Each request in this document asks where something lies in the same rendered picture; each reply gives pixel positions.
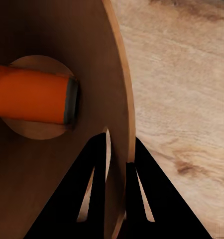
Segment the trash can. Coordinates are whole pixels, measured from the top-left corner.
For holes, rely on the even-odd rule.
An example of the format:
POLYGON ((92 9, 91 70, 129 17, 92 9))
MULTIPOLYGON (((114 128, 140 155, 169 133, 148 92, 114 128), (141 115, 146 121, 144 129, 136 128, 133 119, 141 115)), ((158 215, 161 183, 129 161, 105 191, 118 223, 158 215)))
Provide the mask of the trash can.
POLYGON ((66 126, 0 118, 0 239, 25 237, 87 141, 107 130, 104 239, 118 239, 136 129, 111 0, 0 0, 0 65, 72 77, 79 85, 75 119, 66 126))

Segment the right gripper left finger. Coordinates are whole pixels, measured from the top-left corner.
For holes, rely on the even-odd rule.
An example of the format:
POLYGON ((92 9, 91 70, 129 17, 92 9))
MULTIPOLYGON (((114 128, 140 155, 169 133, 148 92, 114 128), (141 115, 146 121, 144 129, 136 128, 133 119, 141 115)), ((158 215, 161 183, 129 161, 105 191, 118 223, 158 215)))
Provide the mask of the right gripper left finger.
POLYGON ((104 239, 106 133, 90 138, 23 239, 104 239), (76 222, 94 169, 87 219, 76 222))

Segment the can of soda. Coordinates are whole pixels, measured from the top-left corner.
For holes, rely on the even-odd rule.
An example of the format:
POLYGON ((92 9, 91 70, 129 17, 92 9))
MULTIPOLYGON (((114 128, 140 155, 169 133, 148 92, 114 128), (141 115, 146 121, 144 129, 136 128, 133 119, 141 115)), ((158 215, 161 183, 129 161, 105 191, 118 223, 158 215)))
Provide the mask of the can of soda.
POLYGON ((72 77, 0 65, 0 118, 66 126, 78 93, 72 77))

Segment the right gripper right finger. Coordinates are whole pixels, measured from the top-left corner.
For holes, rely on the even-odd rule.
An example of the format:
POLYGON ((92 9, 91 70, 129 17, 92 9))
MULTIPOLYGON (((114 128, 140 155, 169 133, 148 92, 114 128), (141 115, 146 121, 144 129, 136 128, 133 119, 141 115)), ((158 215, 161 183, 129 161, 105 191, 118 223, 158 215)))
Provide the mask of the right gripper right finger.
POLYGON ((126 220, 128 239, 212 239, 137 137, 135 161, 126 162, 126 220), (146 218, 137 173, 155 222, 146 218))

